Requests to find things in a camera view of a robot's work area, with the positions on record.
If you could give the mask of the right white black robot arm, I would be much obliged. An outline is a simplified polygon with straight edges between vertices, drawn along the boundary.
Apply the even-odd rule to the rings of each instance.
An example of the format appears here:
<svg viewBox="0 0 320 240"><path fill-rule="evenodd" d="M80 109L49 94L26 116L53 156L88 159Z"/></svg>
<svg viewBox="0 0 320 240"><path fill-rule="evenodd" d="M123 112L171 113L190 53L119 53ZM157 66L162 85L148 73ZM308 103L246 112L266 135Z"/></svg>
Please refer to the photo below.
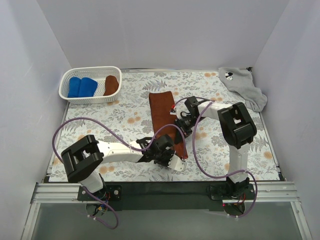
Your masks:
<svg viewBox="0 0 320 240"><path fill-rule="evenodd" d="M211 185L208 190L212 200L224 198L244 200L248 192L253 192L248 171L248 154L257 128L246 106L242 102L222 104L201 97L185 97L187 113L178 113L173 104L170 114L177 118L178 127L175 143L184 138L194 137L200 121L210 118L219 121L224 140L229 146L229 170L222 176L224 181Z"/></svg>

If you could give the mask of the brown towel pile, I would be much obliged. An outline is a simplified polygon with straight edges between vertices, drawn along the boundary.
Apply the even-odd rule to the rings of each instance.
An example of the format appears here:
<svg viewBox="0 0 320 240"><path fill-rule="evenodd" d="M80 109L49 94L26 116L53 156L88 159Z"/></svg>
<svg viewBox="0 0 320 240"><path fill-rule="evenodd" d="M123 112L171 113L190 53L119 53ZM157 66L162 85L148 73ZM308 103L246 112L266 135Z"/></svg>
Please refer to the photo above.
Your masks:
<svg viewBox="0 0 320 240"><path fill-rule="evenodd" d="M153 131L156 133L161 127L174 124L177 117L170 114L172 106L175 105L173 94L171 91L161 92L161 93L149 93L149 105L152 119ZM163 135L168 135L171 137L173 143L175 142L177 129L174 126L168 126L162 129L156 138ZM183 141L174 144L174 149L176 154L182 159L186 160L188 158L188 153Z"/></svg>

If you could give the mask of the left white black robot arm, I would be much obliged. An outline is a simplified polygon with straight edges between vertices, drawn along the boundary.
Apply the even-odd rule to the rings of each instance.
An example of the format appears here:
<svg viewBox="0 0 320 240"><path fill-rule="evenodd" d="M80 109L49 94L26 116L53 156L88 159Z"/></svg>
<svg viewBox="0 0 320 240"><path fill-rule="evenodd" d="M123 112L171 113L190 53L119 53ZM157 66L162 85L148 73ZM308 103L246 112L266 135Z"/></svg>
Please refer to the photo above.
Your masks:
<svg viewBox="0 0 320 240"><path fill-rule="evenodd" d="M68 182L82 184L95 200L103 199L107 193L102 177L96 172L100 164L153 161L170 169L183 169L167 134L158 139L144 137L128 146L120 142L98 141L90 134L63 150L61 158Z"/></svg>

